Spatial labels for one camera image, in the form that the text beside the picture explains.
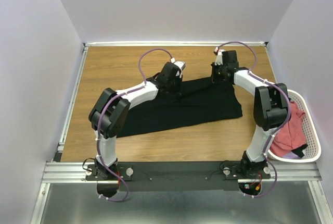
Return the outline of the black t shirt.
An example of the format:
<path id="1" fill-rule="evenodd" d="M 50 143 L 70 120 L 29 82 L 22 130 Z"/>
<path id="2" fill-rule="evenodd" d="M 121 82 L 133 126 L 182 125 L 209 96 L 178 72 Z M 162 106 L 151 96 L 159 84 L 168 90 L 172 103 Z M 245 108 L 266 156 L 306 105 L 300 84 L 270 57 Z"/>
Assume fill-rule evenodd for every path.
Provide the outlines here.
<path id="1" fill-rule="evenodd" d="M 118 137 L 134 136 L 242 117 L 231 83 L 211 78 L 182 82 L 179 95 L 156 97 L 130 109 Z"/>

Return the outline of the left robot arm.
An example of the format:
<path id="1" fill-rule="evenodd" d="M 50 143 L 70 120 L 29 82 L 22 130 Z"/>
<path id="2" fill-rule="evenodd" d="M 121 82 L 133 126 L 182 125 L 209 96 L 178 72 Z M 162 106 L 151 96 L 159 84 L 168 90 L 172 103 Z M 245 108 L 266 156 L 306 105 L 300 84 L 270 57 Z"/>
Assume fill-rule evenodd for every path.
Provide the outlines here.
<path id="1" fill-rule="evenodd" d="M 105 180 L 118 177 L 116 139 L 122 130 L 130 109 L 158 96 L 180 92 L 185 62 L 167 62 L 161 72 L 146 78 L 136 86 L 114 91 L 106 88 L 101 93 L 88 119 L 95 131 L 97 155 L 95 176 Z"/>

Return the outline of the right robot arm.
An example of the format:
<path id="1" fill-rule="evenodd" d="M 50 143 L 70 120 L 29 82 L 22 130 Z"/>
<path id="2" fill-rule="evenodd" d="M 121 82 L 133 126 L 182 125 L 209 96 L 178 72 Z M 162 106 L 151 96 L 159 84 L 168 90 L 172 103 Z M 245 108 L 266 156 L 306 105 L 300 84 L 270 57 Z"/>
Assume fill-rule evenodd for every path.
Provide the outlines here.
<path id="1" fill-rule="evenodd" d="M 240 67 L 236 51 L 216 48 L 215 62 L 212 66 L 214 83 L 228 81 L 245 89 L 254 97 L 253 118 L 256 124 L 250 146 L 244 151 L 239 162 L 228 163 L 237 179 L 253 179 L 267 166 L 267 151 L 276 132 L 290 119 L 290 100 L 287 87 L 270 83 L 245 67 Z"/>

